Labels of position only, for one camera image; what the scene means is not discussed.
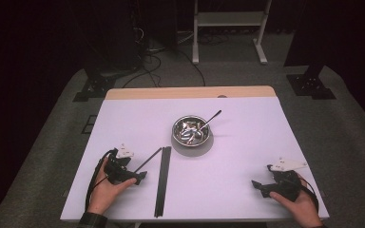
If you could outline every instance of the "person's left hand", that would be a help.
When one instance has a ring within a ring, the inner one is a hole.
[[[97,175],[96,183],[106,177],[104,167],[106,166],[107,161],[108,158],[105,158]],[[117,198],[117,196],[135,182],[136,179],[134,178],[126,180],[117,185],[110,183],[108,180],[102,181],[93,189],[90,197],[90,205],[88,206],[87,211],[90,213],[102,215],[111,205],[111,203]]]

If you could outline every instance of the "hand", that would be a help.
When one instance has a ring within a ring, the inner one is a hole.
[[[301,184],[307,187],[307,183],[304,180],[301,180]],[[319,219],[313,200],[303,190],[300,191],[298,198],[294,202],[276,192],[271,192],[269,196],[286,207],[301,227],[317,227],[323,225],[321,219]]]
[[[105,158],[100,171],[97,174],[96,183],[101,181],[106,177],[104,167],[108,158]],[[94,214],[102,215],[106,209],[111,205],[111,203],[120,195],[126,188],[134,184],[136,179],[129,179],[117,185],[110,183],[108,180],[104,180],[99,183],[91,193],[90,205],[87,211]]]

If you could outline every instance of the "wooden table edge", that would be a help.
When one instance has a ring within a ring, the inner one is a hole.
[[[113,88],[106,100],[217,98],[217,97],[276,97],[268,85],[254,86],[207,86],[207,87],[155,87]]]

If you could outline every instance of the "person's right hand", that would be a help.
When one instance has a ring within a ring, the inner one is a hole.
[[[301,180],[301,184],[307,186],[307,183],[304,180]],[[323,225],[321,219],[319,219],[313,200],[303,190],[300,191],[298,198],[294,202],[276,192],[271,192],[269,196],[286,207],[301,227],[318,227]]]

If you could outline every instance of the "black curtain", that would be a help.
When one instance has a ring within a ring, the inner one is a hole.
[[[63,1],[0,1],[0,202],[81,67]]]
[[[365,1],[307,0],[285,65],[321,61],[365,110]]]

